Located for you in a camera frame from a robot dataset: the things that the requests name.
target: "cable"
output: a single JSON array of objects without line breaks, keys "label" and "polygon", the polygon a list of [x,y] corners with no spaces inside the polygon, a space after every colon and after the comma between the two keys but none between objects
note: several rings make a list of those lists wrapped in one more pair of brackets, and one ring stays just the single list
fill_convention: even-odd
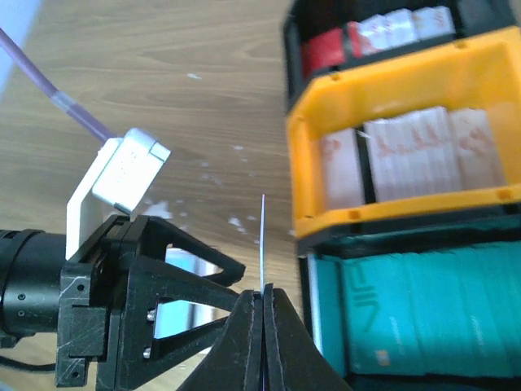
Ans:
[{"label": "cable", "polygon": [[56,370],[56,364],[34,365],[20,362],[11,358],[0,356],[0,367],[14,369],[22,372],[51,373]]},{"label": "cable", "polygon": [[79,103],[64,92],[58,90],[1,28],[0,46],[13,59],[15,64],[18,65],[18,67],[33,81],[33,83],[49,97],[52,103],[66,112],[80,125],[85,127],[93,136],[102,142],[115,137],[104,124],[94,118]]}]

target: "screw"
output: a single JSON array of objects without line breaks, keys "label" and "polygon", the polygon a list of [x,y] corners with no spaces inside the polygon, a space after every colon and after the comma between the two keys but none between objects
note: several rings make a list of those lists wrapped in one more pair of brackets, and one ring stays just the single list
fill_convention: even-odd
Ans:
[{"label": "screw", "polygon": [[145,358],[146,360],[150,358],[150,354],[151,348],[145,348],[145,350],[143,350],[143,358]]},{"label": "screw", "polygon": [[147,321],[154,322],[155,321],[155,310],[149,310],[147,312]]}]

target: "black cable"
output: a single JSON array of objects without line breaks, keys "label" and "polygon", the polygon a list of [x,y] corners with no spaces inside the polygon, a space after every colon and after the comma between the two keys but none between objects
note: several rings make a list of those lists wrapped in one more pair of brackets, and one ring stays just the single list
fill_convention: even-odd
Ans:
[{"label": "black cable", "polygon": [[22,372],[51,373],[56,370],[56,364],[34,365],[20,362],[11,358],[0,356],[0,367],[14,369]]}]

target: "wooden surface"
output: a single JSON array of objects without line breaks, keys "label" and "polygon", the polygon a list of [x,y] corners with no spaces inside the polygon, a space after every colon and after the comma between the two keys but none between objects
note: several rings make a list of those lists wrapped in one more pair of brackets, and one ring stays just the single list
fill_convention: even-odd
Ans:
[{"label": "wooden surface", "polygon": [[[278,0],[52,0],[26,49],[116,133],[141,127],[172,149],[150,198],[167,202],[174,223],[247,265],[238,290],[259,286],[254,242],[264,192],[268,279],[300,308],[283,120],[286,7]],[[0,131],[2,228],[64,232],[65,205],[100,144],[21,72],[2,99]],[[2,353],[52,362],[55,338]],[[142,389],[175,389],[197,362]],[[55,389],[53,376],[0,370],[0,380],[18,390]]]}]

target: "yellow plastic container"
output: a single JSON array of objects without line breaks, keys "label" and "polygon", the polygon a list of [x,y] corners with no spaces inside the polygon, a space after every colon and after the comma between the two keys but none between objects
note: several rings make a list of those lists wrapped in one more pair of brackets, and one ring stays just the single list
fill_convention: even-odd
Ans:
[{"label": "yellow plastic container", "polygon": [[[480,108],[508,186],[326,210],[320,139],[364,121]],[[521,34],[511,27],[314,79],[287,117],[296,237],[329,226],[521,201]]]}]

